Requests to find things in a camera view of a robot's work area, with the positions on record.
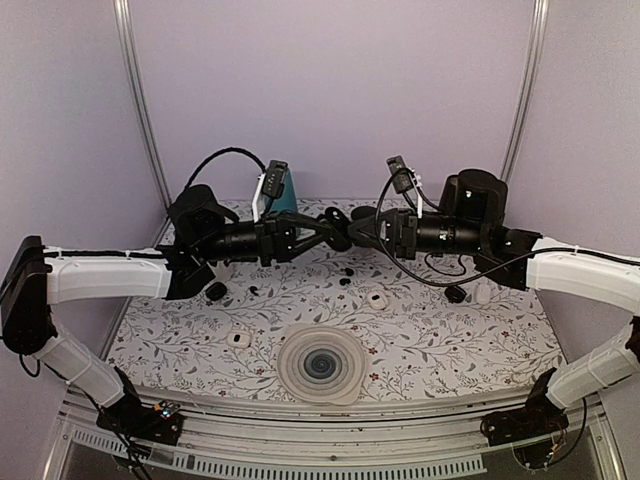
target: purple wall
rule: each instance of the purple wall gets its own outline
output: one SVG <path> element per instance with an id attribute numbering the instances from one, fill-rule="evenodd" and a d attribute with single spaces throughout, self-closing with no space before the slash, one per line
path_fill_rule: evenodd
<path id="1" fill-rule="evenodd" d="M 300 197 L 377 197 L 384 160 L 398 153 L 436 197 L 464 167 L 500 170 L 532 1 L 146 0 L 131 8 L 174 195 L 228 145 L 289 161 Z M 206 172 L 222 198 L 249 198 L 255 188 L 257 170 L 238 156 Z"/>
<path id="2" fill-rule="evenodd" d="M 640 4 L 552 2 L 547 39 L 509 201 L 509 222 L 569 243 L 640 256 Z M 630 314 L 543 296 L 575 359 Z M 640 478 L 640 380 L 602 395 L 628 478 Z"/>
<path id="3" fill-rule="evenodd" d="M 124 248 L 162 221 L 123 67 L 112 2 L 0 2 L 0 275 L 20 240 Z M 97 351 L 119 301 L 55 310 Z M 28 378 L 0 345 L 0 477 L 42 471 L 62 383 Z"/>

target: small black object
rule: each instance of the small black object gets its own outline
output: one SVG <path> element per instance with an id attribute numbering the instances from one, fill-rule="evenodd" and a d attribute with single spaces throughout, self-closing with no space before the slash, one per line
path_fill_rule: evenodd
<path id="1" fill-rule="evenodd" d="M 464 299 L 467 298 L 467 292 L 464 291 L 462 287 L 447 287 L 444 289 L 444 296 L 451 303 L 462 303 Z"/>
<path id="2" fill-rule="evenodd" d="M 220 300 L 227 294 L 227 286 L 222 282 L 215 282 L 205 292 L 205 295 L 212 302 Z"/>
<path id="3" fill-rule="evenodd" d="M 389 171 L 393 175 L 398 170 L 403 168 L 407 168 L 402 159 L 402 156 L 398 155 L 396 157 L 391 157 L 387 159 L 387 166 L 389 167 Z M 409 176 L 409 172 L 407 173 L 399 173 L 396 178 L 393 180 L 393 188 L 396 193 L 405 193 L 413 188 L 413 182 L 411 181 L 411 177 Z"/>
<path id="4" fill-rule="evenodd" d="M 280 198 L 284 192 L 284 182 L 289 171 L 286 162 L 271 160 L 262 184 L 262 194 L 269 198 Z"/>

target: metal extrusion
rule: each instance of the metal extrusion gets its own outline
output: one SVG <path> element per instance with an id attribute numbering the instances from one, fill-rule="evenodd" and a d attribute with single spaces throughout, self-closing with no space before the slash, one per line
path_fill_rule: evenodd
<path id="1" fill-rule="evenodd" d="M 522 136 L 527 121 L 527 114 L 529 113 L 529 106 L 531 105 L 531 97 L 538 73 L 538 65 L 540 64 L 540 58 L 542 57 L 542 47 L 544 44 L 548 11 L 549 0 L 536 0 L 533 11 L 531 33 L 529 35 L 529 51 L 527 53 L 527 62 L 522 79 L 520 97 L 513 120 L 513 126 L 511 128 L 511 136 L 509 137 L 507 152 L 500 172 L 500 180 L 503 180 L 507 184 L 513 177 L 518 153 L 522 144 Z"/>

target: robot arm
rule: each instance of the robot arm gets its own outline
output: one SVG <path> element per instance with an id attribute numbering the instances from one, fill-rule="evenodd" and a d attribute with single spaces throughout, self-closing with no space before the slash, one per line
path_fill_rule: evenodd
<path id="1" fill-rule="evenodd" d="M 396 193 L 415 188 L 413 171 L 400 157 L 387 161 Z M 507 186 L 488 172 L 464 170 L 447 179 L 434 212 L 362 207 L 352 213 L 349 235 L 356 245 L 376 248 L 424 284 L 459 288 L 469 279 L 434 282 L 408 271 L 396 258 L 417 252 L 467 254 L 476 270 L 500 285 L 555 290 L 610 303 L 634 320 L 583 358 L 552 369 L 536 381 L 524 407 L 487 415 L 482 432 L 492 445 L 566 428 L 564 410 L 577 400 L 640 371 L 640 259 L 585 250 L 502 225 Z"/>
<path id="2" fill-rule="evenodd" d="M 144 407 L 126 375 L 96 357 L 62 325 L 54 324 L 50 306 L 102 297 L 191 298 L 215 278 L 217 261 L 287 262 L 328 243 L 346 250 L 346 217 L 327 209 L 319 218 L 292 212 L 241 222 L 218 205 L 205 185 L 185 190 L 169 216 L 173 245 L 139 251 L 72 251 L 45 247 L 27 237 L 2 284 L 2 338 L 20 355 L 32 355 L 76 385 L 100 409 L 98 425 L 125 437 L 175 445 L 182 417 L 177 406 Z M 305 236 L 297 234 L 306 230 Z"/>
<path id="3" fill-rule="evenodd" d="M 528 260 L 527 287 L 555 290 L 623 308 L 633 320 L 614 337 L 578 360 L 551 369 L 534 384 L 521 408 L 493 412 L 483 418 L 481 431 L 490 445 L 500 445 L 566 428 L 565 409 L 580 399 L 640 372 L 640 268 L 593 252 L 581 255 L 576 246 L 551 238 L 538 240 L 535 250 L 565 249 Z M 629 263 L 640 259 L 617 257 Z"/>

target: small white object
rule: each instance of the small white object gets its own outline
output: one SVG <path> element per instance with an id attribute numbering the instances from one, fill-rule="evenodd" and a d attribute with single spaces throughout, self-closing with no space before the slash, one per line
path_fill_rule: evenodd
<path id="1" fill-rule="evenodd" d="M 264 183 L 264 177 L 266 175 L 263 173 L 258 177 L 258 185 L 256 186 L 256 191 L 253 193 L 253 201 L 251 202 L 251 211 L 253 213 L 253 221 L 257 222 L 260 220 L 260 215 L 265 209 L 264 198 L 262 196 L 262 184 Z"/>
<path id="2" fill-rule="evenodd" d="M 491 301 L 491 287 L 486 283 L 476 285 L 473 300 L 480 305 L 488 304 Z"/>
<path id="3" fill-rule="evenodd" d="M 227 344 L 233 348 L 248 348 L 251 345 L 251 333 L 246 330 L 231 330 L 227 335 Z"/>
<path id="4" fill-rule="evenodd" d="M 387 299 L 385 294 L 379 290 L 370 292 L 367 295 L 367 301 L 369 302 L 369 305 L 371 305 L 371 308 L 373 308 L 374 310 L 384 310 L 389 306 L 389 299 Z"/>

